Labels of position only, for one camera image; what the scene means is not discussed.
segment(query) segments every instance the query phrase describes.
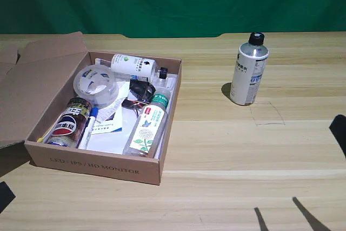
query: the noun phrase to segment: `white paper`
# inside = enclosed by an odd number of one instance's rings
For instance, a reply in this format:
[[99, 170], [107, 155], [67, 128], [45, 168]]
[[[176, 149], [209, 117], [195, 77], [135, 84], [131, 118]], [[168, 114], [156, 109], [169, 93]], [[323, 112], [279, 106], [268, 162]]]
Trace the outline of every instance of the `white paper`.
[[137, 116], [131, 109], [121, 108], [123, 114], [122, 131], [91, 135], [87, 150], [122, 154], [125, 144], [136, 123]]
[[116, 78], [116, 82], [119, 90], [118, 96], [112, 104], [98, 111], [98, 115], [96, 117], [96, 121], [98, 123], [103, 123], [103, 121], [107, 120], [111, 115], [113, 115], [129, 94], [129, 80], [126, 81], [124, 79]]
[[122, 130], [123, 122], [123, 113], [121, 106], [118, 107], [117, 111], [111, 115], [107, 120], [102, 121], [102, 123], [95, 122], [94, 127], [92, 128], [92, 135], [95, 134], [104, 134], [110, 132], [116, 132]]

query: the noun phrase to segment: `green curtain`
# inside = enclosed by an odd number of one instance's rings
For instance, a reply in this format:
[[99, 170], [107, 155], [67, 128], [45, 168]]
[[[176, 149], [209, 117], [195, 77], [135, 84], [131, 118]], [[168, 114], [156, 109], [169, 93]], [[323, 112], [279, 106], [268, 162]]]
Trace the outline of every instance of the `green curtain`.
[[0, 0], [0, 34], [346, 31], [346, 0]]

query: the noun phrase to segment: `white plastic bottle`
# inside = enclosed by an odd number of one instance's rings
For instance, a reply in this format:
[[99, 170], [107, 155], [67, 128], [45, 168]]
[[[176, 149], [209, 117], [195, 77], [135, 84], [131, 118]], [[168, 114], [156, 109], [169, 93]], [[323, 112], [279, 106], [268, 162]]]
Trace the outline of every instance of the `white plastic bottle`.
[[255, 101], [269, 56], [263, 42], [264, 34], [253, 32], [249, 42], [239, 47], [230, 91], [231, 100], [238, 105], [250, 105]]
[[111, 70], [116, 73], [117, 77], [149, 83], [152, 83], [160, 72], [155, 60], [125, 54], [113, 56]]
[[140, 157], [154, 157], [167, 120], [166, 108], [170, 91], [156, 88], [150, 104], [145, 105], [138, 117], [123, 154]]

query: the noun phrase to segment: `tape roll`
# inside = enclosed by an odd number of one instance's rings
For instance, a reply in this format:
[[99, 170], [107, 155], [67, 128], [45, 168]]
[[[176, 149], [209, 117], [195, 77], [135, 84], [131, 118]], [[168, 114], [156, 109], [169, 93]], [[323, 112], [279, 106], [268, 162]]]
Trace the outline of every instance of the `tape roll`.
[[97, 108], [107, 107], [118, 95], [114, 72], [104, 65], [90, 65], [81, 70], [74, 79], [74, 89], [79, 97]]

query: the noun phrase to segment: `can label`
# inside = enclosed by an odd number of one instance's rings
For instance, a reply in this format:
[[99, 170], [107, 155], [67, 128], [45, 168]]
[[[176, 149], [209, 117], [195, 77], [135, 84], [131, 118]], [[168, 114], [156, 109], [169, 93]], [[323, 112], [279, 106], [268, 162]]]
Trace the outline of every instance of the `can label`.
[[230, 92], [233, 102], [250, 105], [255, 101], [267, 58], [268, 55], [256, 59], [238, 53]]
[[76, 148], [91, 111], [91, 104], [83, 98], [72, 98], [47, 143]]

